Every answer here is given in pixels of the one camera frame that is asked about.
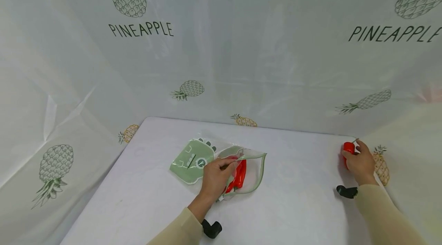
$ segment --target pineapple text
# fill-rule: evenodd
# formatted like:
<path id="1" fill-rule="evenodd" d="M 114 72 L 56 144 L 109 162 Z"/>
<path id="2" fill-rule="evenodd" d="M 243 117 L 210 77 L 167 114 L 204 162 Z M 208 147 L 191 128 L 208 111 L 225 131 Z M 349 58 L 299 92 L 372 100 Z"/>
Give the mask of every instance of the pineapple text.
<path id="1" fill-rule="evenodd" d="M 425 27 L 423 25 L 419 25 L 417 27 L 407 26 L 407 27 L 398 27 L 393 28 L 392 26 L 384 26 L 378 27 L 372 25 L 371 27 L 361 27 L 357 26 L 353 30 L 348 41 L 375 41 L 375 42 L 399 42 L 399 41 L 411 41 L 411 42 L 432 42 L 434 36 L 439 35 L 439 31 L 442 30 L 442 27 L 433 28 L 431 31 L 431 25 Z"/>
<path id="2" fill-rule="evenodd" d="M 172 24 L 165 22 L 146 22 L 145 24 L 136 25 L 111 25 L 109 27 L 114 34 L 115 37 L 140 37 L 143 36 L 143 33 L 146 35 L 153 35 L 157 33 L 157 35 L 166 35 L 172 36 Z"/>

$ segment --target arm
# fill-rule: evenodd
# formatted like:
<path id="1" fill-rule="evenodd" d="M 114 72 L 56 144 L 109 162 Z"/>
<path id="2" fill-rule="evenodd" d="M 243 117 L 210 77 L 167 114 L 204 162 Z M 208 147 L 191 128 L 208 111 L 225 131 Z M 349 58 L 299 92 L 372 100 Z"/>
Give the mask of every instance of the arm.
<path id="1" fill-rule="evenodd" d="M 356 142 L 359 155 L 346 151 L 342 154 L 360 185 L 355 201 L 366 221 L 373 245 L 427 244 L 377 183 L 373 156 L 366 144 L 360 140 Z"/>
<path id="2" fill-rule="evenodd" d="M 217 159 L 204 167 L 203 186 L 192 203 L 147 245 L 197 245 L 203 222 L 213 203 L 222 194 L 237 166 L 235 160 Z"/>

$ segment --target finger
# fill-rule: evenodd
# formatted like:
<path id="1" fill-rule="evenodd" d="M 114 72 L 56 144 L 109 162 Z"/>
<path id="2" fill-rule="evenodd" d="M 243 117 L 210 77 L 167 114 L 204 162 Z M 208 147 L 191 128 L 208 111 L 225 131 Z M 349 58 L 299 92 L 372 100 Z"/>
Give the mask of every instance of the finger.
<path id="1" fill-rule="evenodd" d="M 356 143 L 359 145 L 359 152 L 361 152 L 361 154 L 367 154 L 370 153 L 370 149 L 368 148 L 367 144 L 363 143 L 363 141 L 361 140 L 356 140 Z"/>
<path id="2" fill-rule="evenodd" d="M 227 159 L 227 158 L 221 159 L 221 158 L 218 158 L 213 163 L 216 164 L 219 168 L 221 168 L 223 166 L 228 166 L 229 164 L 231 164 L 231 163 L 233 163 L 235 161 L 236 161 L 235 159 Z"/>
<path id="3" fill-rule="evenodd" d="M 235 171 L 237 166 L 238 163 L 236 162 L 229 164 L 229 166 L 226 169 L 224 169 L 223 174 L 231 175 Z"/>
<path id="4" fill-rule="evenodd" d="M 353 158 L 353 157 L 354 157 L 350 152 L 345 151 L 345 150 L 342 150 L 342 151 L 341 151 L 341 154 L 342 154 L 346 159 L 350 159 L 350 158 Z"/>

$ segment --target white curtain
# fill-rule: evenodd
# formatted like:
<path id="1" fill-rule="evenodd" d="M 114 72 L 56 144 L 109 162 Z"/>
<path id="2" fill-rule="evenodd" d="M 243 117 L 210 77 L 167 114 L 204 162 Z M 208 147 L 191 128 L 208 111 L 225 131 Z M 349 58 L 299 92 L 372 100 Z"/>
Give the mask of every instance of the white curtain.
<path id="1" fill-rule="evenodd" d="M 0 0 L 2 242 L 57 244 L 157 116 L 386 147 L 387 189 L 440 244 L 440 1 Z"/>

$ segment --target hand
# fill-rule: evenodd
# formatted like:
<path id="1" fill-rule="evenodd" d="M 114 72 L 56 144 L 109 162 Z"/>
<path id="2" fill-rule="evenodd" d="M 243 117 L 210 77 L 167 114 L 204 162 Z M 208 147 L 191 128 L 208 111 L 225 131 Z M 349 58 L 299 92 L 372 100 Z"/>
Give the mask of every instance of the hand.
<path id="1" fill-rule="evenodd" d="M 238 163 L 234 159 L 216 159 L 204 167 L 200 195 L 215 202 L 226 188 L 230 175 Z"/>
<path id="2" fill-rule="evenodd" d="M 374 177 L 374 159 L 370 153 L 370 149 L 360 140 L 356 140 L 356 143 L 359 145 L 356 149 L 360 154 L 352 155 L 350 152 L 341 151 L 341 154 L 347 159 L 348 170 L 355 176 L 355 180 L 359 185 L 378 185 Z"/>
<path id="3" fill-rule="evenodd" d="M 227 180 L 238 166 L 235 161 L 235 159 L 216 159 L 204 167 L 203 186 L 188 207 L 200 223 L 226 188 Z"/>

